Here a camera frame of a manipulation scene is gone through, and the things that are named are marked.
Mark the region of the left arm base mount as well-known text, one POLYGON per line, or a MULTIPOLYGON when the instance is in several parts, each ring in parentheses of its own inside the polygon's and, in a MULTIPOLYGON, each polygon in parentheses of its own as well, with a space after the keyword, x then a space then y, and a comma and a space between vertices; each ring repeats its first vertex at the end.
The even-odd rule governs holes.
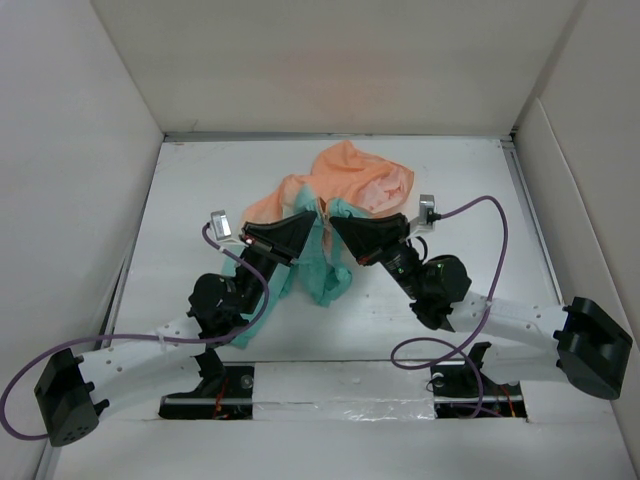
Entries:
POLYGON ((158 415, 165 420, 251 420, 253 363, 224 364, 215 350, 195 357, 200 382, 194 390, 164 396, 158 415))

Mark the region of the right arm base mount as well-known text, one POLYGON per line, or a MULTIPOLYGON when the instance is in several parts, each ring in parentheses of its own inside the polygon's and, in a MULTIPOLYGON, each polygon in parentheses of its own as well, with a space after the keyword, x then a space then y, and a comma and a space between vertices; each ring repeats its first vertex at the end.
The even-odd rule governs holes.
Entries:
POLYGON ((430 369, 425 389, 433 397, 437 419, 525 419, 527 410, 519 383, 498 384, 481 372, 489 342, 472 347, 469 360, 447 360, 430 369))

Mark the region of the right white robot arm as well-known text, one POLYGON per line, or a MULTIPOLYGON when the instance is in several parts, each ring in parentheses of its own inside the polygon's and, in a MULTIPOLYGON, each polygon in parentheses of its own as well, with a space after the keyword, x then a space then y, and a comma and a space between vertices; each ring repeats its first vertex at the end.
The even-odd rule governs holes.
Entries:
POLYGON ((547 308, 489 299, 472 291, 464 264, 453 255, 428 261, 410 245, 402 214, 380 219, 333 217, 330 223, 361 266, 381 264, 431 330, 479 331, 511 341, 477 342, 462 381, 483 394, 521 380, 567 382, 590 396, 620 397, 633 345, 631 336, 595 301, 576 297, 547 308))

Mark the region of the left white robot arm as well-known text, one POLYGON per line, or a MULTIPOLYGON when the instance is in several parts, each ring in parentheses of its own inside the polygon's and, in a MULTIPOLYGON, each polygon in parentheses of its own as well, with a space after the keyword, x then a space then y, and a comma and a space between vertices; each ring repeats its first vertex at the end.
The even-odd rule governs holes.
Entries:
POLYGON ((265 314, 270 278, 278 266, 290 266, 300 257, 316 218, 305 211, 275 223, 245 223, 240 254, 214 246, 234 262, 234 273, 200 276, 187 313, 154 332, 119 334, 116 345, 82 355, 68 346, 57 348, 34 389, 50 445, 83 439, 101 417, 123 408, 141 392, 143 382, 157 378, 167 364, 192 364, 188 384, 193 395, 216 395, 225 376, 217 348, 265 314))

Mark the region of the orange and teal jacket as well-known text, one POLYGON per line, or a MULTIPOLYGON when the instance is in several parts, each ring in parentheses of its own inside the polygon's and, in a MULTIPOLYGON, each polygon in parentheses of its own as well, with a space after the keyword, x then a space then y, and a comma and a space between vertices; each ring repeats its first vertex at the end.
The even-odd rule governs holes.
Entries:
POLYGON ((263 316, 231 345, 244 349, 267 321, 277 302, 300 286, 320 307, 343 296, 353 279, 342 260, 344 242, 332 217, 382 218, 401 210, 414 185, 414 171, 357 149, 345 140, 322 151, 307 175, 289 175, 268 196, 245 209, 241 222, 273 223, 294 214, 317 214, 304 250, 290 268, 279 266, 269 280, 263 316))

